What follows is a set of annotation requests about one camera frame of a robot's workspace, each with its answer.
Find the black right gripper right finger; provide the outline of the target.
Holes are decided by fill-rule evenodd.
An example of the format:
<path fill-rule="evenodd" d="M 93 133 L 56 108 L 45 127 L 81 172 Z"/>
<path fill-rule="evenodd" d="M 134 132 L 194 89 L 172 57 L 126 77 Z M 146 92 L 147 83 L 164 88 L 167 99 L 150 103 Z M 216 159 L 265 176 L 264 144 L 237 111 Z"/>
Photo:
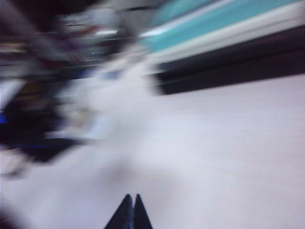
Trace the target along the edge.
<path fill-rule="evenodd" d="M 153 229 L 143 204 L 142 198 L 139 194 L 136 195 L 135 204 L 133 208 L 133 228 L 134 229 Z"/>

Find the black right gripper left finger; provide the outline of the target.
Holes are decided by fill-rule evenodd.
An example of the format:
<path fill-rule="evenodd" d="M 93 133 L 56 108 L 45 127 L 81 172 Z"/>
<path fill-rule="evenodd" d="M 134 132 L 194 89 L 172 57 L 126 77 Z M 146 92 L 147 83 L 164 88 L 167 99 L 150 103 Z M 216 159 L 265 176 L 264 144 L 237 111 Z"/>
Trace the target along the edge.
<path fill-rule="evenodd" d="M 131 229 L 132 228 L 132 197 L 127 194 L 104 229 Z"/>

